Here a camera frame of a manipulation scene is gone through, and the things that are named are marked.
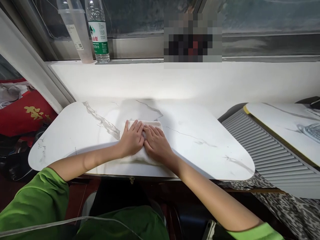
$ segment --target glass pane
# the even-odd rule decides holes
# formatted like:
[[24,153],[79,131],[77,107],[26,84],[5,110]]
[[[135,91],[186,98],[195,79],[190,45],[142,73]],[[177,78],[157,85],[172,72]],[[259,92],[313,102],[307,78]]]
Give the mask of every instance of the glass pane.
[[[56,0],[33,2],[53,39],[70,38],[58,14]],[[84,7],[85,0],[80,2]],[[197,0],[103,0],[108,36],[163,33],[164,14],[192,13],[196,2]]]
[[0,80],[15,80],[22,78],[20,73],[0,55]]
[[222,33],[296,34],[320,30],[319,0],[225,0]]

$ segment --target leopard print fabric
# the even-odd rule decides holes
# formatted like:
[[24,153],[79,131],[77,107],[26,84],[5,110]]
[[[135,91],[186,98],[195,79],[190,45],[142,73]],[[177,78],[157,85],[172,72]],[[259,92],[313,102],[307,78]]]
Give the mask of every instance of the leopard print fabric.
[[[246,181],[225,181],[218,185],[236,190],[276,188],[257,171]],[[320,200],[297,198],[288,193],[252,193],[299,240],[320,239]]]
[[253,193],[299,240],[320,239],[320,200],[288,193]]

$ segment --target marble tabletop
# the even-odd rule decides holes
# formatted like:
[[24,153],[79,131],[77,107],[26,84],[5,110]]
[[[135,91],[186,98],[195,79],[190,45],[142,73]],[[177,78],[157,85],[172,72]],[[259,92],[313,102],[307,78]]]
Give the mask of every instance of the marble tabletop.
[[[248,152],[203,106],[174,100],[109,100],[67,106],[32,147],[29,165],[40,171],[74,154],[116,144],[126,120],[160,121],[172,149],[210,179],[247,180]],[[87,174],[177,178],[164,166],[113,160]]]
[[319,113],[303,104],[248,103],[246,109],[268,128],[320,166],[320,143],[303,133],[301,128],[320,123]]

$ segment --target clear plastic cup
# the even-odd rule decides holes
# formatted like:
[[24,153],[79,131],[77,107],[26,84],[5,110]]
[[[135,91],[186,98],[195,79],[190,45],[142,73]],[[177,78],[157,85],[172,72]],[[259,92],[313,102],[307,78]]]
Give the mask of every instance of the clear plastic cup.
[[85,10],[79,0],[57,0],[61,15],[82,63],[93,63]]

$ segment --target gray marble vein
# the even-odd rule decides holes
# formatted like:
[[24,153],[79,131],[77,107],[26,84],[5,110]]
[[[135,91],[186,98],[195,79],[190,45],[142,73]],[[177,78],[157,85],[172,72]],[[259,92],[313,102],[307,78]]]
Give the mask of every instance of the gray marble vein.
[[88,102],[83,102],[83,105],[87,108],[87,112],[89,114],[91,114],[96,120],[100,121],[100,127],[105,128],[111,136],[113,136],[117,140],[120,140],[119,129],[117,129],[111,122],[107,121],[105,118],[97,114],[96,111],[89,106]]
[[112,102],[112,103],[116,104],[119,107],[119,105],[116,102]]
[[302,133],[299,129],[297,129],[297,130],[292,130],[292,129],[289,129],[289,128],[285,128],[285,129],[287,129],[289,131],[292,131],[292,132]]
[[43,161],[45,161],[45,159],[46,159],[46,146],[43,146],[42,144],[43,144],[43,139],[39,139],[42,143],[40,144],[40,143],[38,143],[38,149],[43,149],[42,150],[42,157],[40,158],[40,161],[39,162],[43,162]]
[[198,145],[205,144],[205,145],[208,145],[209,147],[217,147],[217,146],[215,146],[215,145],[212,145],[212,144],[207,143],[207,142],[206,142],[205,140],[203,140],[202,138],[196,138],[196,137],[194,137],[194,136],[181,133],[181,132],[179,132],[179,131],[177,131],[177,130],[174,130],[174,129],[172,129],[172,128],[169,128],[169,129],[172,130],[172,131],[175,131],[175,132],[177,132],[177,133],[180,133],[180,134],[182,134],[182,135],[189,136],[189,137],[192,137],[192,138],[194,138],[194,139],[200,140],[200,141],[196,141],[196,142],[195,142],[195,143],[198,144]]
[[163,114],[161,113],[161,111],[160,111],[159,109],[156,109],[156,108],[150,107],[148,104],[143,103],[143,102],[140,102],[139,100],[136,100],[136,101],[137,101],[137,102],[139,102],[139,103],[142,103],[142,104],[146,105],[150,110],[152,110],[152,111],[155,111],[155,112],[159,113],[159,114],[160,114],[160,116],[159,116],[158,118],[163,117]]
[[280,109],[280,108],[277,108],[277,107],[275,107],[275,106],[272,106],[272,105],[269,104],[269,103],[264,103],[264,104],[266,104],[266,105],[268,105],[268,106],[270,106],[270,107],[273,107],[273,108],[275,108],[275,109],[278,109],[278,110],[281,111],[281,112],[288,113],[288,114],[290,114],[290,115],[292,115],[292,116],[295,116],[295,117],[300,117],[300,118],[305,118],[305,119],[320,121],[320,119],[318,119],[318,118],[307,117],[307,116],[303,116],[303,115],[300,115],[300,114],[287,112],[287,111],[285,111],[285,110],[282,110],[282,109]]
[[253,171],[251,168],[247,167],[245,164],[243,164],[243,163],[240,162],[239,160],[234,159],[234,158],[230,158],[230,157],[228,157],[227,155],[226,155],[225,157],[223,157],[223,158],[226,158],[227,161],[233,162],[233,163],[235,163],[235,164],[237,164],[237,165],[245,168],[249,173],[254,174],[254,171]]

